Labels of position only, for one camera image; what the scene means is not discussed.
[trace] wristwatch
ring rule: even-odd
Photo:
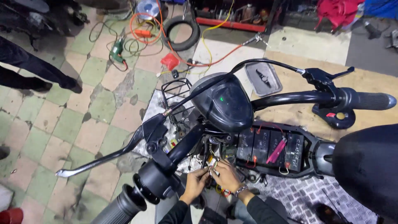
[[[249,187],[247,186],[247,185],[244,185],[244,186],[242,186],[242,187],[240,187],[235,193],[234,193],[234,196],[235,197],[238,197],[238,194],[239,193],[241,193],[242,191],[244,191],[244,190],[246,190],[246,189],[248,189]]]

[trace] handlebar grip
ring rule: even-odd
[[[124,184],[122,193],[106,206],[91,224],[128,224],[139,211],[145,211],[145,200],[134,191],[135,188]]]
[[[357,92],[358,101],[353,105],[357,110],[387,110],[397,104],[397,100],[386,93]]]

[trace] red container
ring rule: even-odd
[[[20,208],[12,208],[0,212],[0,224],[21,224],[23,211]]]

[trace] hand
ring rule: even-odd
[[[214,170],[219,172],[220,176],[217,176]],[[210,172],[214,180],[220,186],[232,193],[235,193],[241,186],[243,186],[236,176],[235,168],[227,159],[218,161],[214,168],[210,168]]]
[[[192,173],[188,173],[187,186],[185,188],[184,194],[180,197],[181,201],[189,205],[200,195],[205,187],[207,178],[210,176],[208,171],[208,168],[204,168],[195,170]]]

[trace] power drill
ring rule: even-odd
[[[113,44],[111,51],[109,52],[109,57],[112,57],[113,60],[119,63],[125,63],[121,53],[123,51],[123,44],[126,38],[125,28],[123,28],[122,32],[120,33],[120,38]]]

